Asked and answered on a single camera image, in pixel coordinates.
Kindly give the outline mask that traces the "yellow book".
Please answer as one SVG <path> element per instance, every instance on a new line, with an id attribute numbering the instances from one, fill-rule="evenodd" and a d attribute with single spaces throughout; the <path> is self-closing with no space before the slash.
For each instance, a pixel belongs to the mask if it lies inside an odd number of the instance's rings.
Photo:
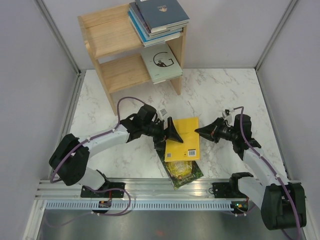
<path id="1" fill-rule="evenodd" d="M 183 143 L 168 139 L 166 141 L 164 161 L 170 163 L 200 160 L 200 136 L 195 132 L 199 128 L 199 118 L 175 119 L 173 124 Z"/>

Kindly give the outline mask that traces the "green Alice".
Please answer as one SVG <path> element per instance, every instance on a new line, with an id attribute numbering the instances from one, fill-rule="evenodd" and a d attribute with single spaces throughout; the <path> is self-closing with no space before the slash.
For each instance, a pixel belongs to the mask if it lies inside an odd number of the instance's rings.
<path id="1" fill-rule="evenodd" d="M 204 176 L 196 161 L 165 162 L 165 151 L 156 152 L 175 190 Z"/>

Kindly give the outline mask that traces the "black book white lettering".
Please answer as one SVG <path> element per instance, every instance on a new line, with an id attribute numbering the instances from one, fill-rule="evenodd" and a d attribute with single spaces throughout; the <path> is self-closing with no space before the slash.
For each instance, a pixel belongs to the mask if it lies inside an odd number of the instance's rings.
<path id="1" fill-rule="evenodd" d="M 167 78 L 162 77 L 162 78 L 159 78 L 159 79 L 153 79 L 152 83 L 155 85 L 155 84 L 167 82 L 167 81 L 179 78 L 179 77 L 182 77 L 182 75 L 177 75 L 177 76 L 172 76 L 172 77 L 167 77 Z"/>

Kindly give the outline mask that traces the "pale green thin file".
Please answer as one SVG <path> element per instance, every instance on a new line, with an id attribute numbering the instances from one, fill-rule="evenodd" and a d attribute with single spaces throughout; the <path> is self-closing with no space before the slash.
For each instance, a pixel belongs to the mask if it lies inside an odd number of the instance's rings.
<path id="1" fill-rule="evenodd" d="M 151 81 L 183 75 L 182 68 L 166 43 L 146 47 L 140 55 Z"/>

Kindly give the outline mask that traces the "bright blue book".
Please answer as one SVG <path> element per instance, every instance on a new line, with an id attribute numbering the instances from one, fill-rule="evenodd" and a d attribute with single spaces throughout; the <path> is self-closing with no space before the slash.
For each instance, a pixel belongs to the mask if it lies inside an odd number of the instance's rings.
<path id="1" fill-rule="evenodd" d="M 139 27 L 135 23 L 135 21 L 133 21 L 130 16 L 128 17 L 128 19 L 129 19 L 133 29 L 135 30 L 139 40 L 141 41 L 141 43 L 143 44 L 144 47 L 150 47 L 150 46 L 153 46 L 153 45 L 156 45 L 156 44 L 164 43 L 166 41 L 177 39 L 177 38 L 179 38 L 181 36 L 181 32 L 178 31 L 178 32 L 167 34 L 165 36 L 156 37 L 154 39 L 147 40 L 143 36 L 142 31 L 139 29 Z"/>

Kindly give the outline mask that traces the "light blue book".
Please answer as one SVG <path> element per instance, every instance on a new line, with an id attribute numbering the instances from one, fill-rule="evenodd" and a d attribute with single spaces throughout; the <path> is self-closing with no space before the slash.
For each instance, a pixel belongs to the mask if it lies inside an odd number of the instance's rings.
<path id="1" fill-rule="evenodd" d="M 147 33 L 147 28 L 140 22 L 138 17 L 131 9 L 128 12 L 128 19 L 137 33 L 141 43 L 145 47 L 176 39 L 181 36 L 181 32 L 183 31 L 183 28 L 181 27 L 173 30 L 164 30 L 154 35 L 149 35 Z"/>

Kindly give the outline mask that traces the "navy blue crest book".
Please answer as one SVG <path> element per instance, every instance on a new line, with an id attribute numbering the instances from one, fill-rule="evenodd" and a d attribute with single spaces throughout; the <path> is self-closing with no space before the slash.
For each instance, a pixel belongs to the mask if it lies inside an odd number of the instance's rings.
<path id="1" fill-rule="evenodd" d="M 151 33 L 187 24 L 189 16 L 177 0 L 136 0 Z"/>

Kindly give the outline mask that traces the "dark purple galaxy book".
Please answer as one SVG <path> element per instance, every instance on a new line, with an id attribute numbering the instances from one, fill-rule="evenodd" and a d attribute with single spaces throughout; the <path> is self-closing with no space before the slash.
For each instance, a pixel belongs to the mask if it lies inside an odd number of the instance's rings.
<path id="1" fill-rule="evenodd" d="M 145 22 L 142 14 L 140 13 L 135 2 L 129 3 L 129 12 L 131 13 L 133 21 L 137 24 L 139 29 L 142 31 L 143 36 L 147 40 L 155 39 L 158 37 L 163 37 L 163 36 L 166 36 L 171 33 L 181 32 L 183 29 L 182 27 L 180 27 L 180 28 L 174 27 L 171 29 L 165 29 L 165 30 L 161 30 L 159 32 L 151 33 L 151 30 L 149 29 L 147 23 Z"/>

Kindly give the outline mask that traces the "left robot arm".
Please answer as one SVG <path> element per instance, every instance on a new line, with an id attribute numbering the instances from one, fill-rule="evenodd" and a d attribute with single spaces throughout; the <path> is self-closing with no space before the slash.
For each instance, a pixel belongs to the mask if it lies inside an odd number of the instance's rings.
<path id="1" fill-rule="evenodd" d="M 65 135 L 48 161 L 52 175 L 58 175 L 66 186 L 80 184 L 103 198 L 109 193 L 109 181 L 102 172 L 88 167 L 89 159 L 142 135 L 152 138 L 156 150 L 161 150 L 167 140 L 184 142 L 171 117 L 161 120 L 153 106 L 144 104 L 137 113 L 119 120 L 115 128 L 105 132 L 86 138 L 75 137 L 72 133 Z"/>

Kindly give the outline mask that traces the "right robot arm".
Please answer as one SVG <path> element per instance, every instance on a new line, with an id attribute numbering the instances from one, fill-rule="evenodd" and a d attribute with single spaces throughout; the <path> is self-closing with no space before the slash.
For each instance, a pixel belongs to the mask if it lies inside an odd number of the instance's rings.
<path id="1" fill-rule="evenodd" d="M 218 117 L 213 123 L 195 130 L 200 137 L 214 143 L 224 139 L 253 173 L 233 173 L 228 191 L 234 197 L 242 194 L 260 209 L 268 230 L 303 228 L 307 224 L 306 196 L 303 186 L 291 182 L 264 156 L 261 145 L 252 137 L 251 117 L 237 114 L 233 125 Z"/>

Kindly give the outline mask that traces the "wooden two-tier shelf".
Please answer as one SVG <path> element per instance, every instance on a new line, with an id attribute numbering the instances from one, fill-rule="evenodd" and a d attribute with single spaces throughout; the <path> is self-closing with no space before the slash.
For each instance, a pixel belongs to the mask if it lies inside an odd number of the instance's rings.
<path id="1" fill-rule="evenodd" d="M 112 94 L 151 81 L 139 51 L 144 47 L 123 4 L 78 16 L 84 45 L 111 109 Z"/>

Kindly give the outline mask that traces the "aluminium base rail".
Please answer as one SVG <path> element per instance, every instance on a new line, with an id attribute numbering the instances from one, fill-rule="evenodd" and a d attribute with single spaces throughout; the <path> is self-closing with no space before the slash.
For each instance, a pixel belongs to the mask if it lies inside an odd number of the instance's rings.
<path id="1" fill-rule="evenodd" d="M 174 189 L 168 178 L 110 178 L 110 182 L 124 183 L 125 190 L 137 201 L 142 200 L 232 200 L 245 201 L 245 195 L 234 196 L 223 193 L 219 183 L 227 183 L 228 179 L 200 178 L 179 189 Z M 66 186 L 63 182 L 51 184 L 49 180 L 41 180 L 35 194 L 36 199 L 43 200 L 79 200 L 82 187 L 78 184 Z"/>

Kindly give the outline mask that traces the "right aluminium frame post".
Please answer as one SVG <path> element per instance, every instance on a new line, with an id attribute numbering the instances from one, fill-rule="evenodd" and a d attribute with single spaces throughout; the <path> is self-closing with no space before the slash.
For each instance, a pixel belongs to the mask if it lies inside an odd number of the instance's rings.
<path id="1" fill-rule="evenodd" d="M 285 25 L 287 24 L 289 18 L 291 17 L 292 13 L 294 12 L 295 8 L 297 7 L 299 0 L 290 0 L 284 13 L 282 14 L 279 22 L 277 23 L 274 31 L 272 32 L 271 37 L 269 38 L 265 48 L 262 51 L 262 54 L 260 55 L 254 69 L 255 72 L 257 73 L 261 66 L 263 65 L 266 57 L 268 56 L 268 53 L 272 49 L 273 45 L 275 44 L 277 38 L 281 34 L 282 30 L 284 29 Z"/>

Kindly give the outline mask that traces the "aluminium frame post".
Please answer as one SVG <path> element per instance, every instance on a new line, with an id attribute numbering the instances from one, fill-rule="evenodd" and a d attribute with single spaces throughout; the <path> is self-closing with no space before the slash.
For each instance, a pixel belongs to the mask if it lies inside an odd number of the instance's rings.
<path id="1" fill-rule="evenodd" d="M 277 38 L 281 34 L 282 30 L 284 29 L 285 25 L 287 24 L 289 18 L 291 17 L 292 13 L 294 12 L 295 8 L 297 7 L 299 0 L 290 0 L 284 13 L 282 14 L 279 22 L 277 23 L 274 31 L 272 32 L 271 37 L 269 38 L 265 48 L 262 51 L 262 54 L 260 55 L 254 69 L 255 72 L 257 73 L 261 66 L 263 65 L 266 57 L 268 56 L 268 53 L 272 49 L 273 45 L 275 44 Z"/>
<path id="2" fill-rule="evenodd" d="M 62 48 L 65 56 L 68 59 L 68 62 L 72 66 L 72 69 L 75 71 L 77 76 L 80 76 L 82 73 L 81 69 L 79 68 L 78 64 L 76 63 L 69 47 L 67 46 L 60 30 L 58 29 L 58 26 L 56 25 L 50 11 L 48 10 L 45 2 L 43 0 L 34 0 L 34 3 L 36 4 L 37 8 L 39 9 L 41 15 L 43 16 L 44 20 L 46 21 L 47 25 L 49 26 L 51 32 L 53 33 L 53 36 L 57 40 L 59 46 Z"/>

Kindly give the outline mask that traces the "left aluminium frame post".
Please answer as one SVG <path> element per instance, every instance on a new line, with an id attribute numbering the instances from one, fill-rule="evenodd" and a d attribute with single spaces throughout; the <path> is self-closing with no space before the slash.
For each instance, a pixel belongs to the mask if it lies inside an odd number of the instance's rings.
<path id="1" fill-rule="evenodd" d="M 60 30 L 58 29 L 58 26 L 56 25 L 50 11 L 48 10 L 45 2 L 43 0 L 34 0 L 34 3 L 36 4 L 37 8 L 39 9 L 41 15 L 43 16 L 44 20 L 46 21 L 47 25 L 49 26 L 51 32 L 53 33 L 53 36 L 57 40 L 59 46 L 62 48 L 65 56 L 68 59 L 68 62 L 72 66 L 72 69 L 75 71 L 77 76 L 80 76 L 82 73 L 81 69 L 79 68 L 78 64 L 76 63 L 69 47 L 67 46 Z"/>

